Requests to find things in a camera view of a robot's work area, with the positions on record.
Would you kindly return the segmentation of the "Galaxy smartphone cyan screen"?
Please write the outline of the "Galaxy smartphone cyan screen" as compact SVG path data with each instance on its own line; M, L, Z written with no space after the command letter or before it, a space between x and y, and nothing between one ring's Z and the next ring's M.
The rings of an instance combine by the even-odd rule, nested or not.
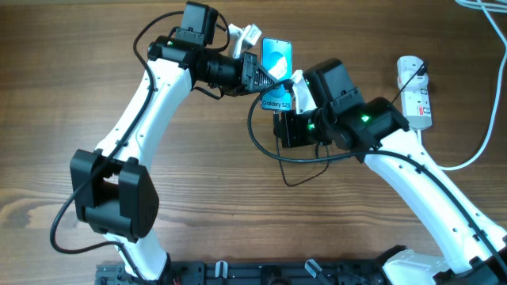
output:
M277 81L289 79L292 75L292 43L286 40L263 38L261 62ZM261 107L276 112L288 111L292 108L291 95L281 85L262 97Z

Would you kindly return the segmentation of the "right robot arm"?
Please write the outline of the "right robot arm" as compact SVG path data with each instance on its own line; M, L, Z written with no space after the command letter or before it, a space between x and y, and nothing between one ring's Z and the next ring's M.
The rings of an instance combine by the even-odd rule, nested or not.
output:
M393 284L503 284L506 232L437 166L387 99L365 101L344 64L329 59L291 76L296 108L276 135L284 147L335 143L382 177L432 235L439 256L398 247L380 266Z

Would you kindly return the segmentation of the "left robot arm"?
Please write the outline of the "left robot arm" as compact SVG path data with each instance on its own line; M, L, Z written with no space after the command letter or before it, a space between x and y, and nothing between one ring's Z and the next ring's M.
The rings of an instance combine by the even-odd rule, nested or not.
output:
M259 93L274 77L251 48L261 37L256 25L225 24L227 42L212 42L222 15L188 2L181 23L152 42L140 58L144 75L115 127L93 151L71 159L69 204L79 221L119 251L125 271L137 284L161 284L170 274L170 256L154 232L159 198L150 167L158 144L181 102L194 90L221 97Z

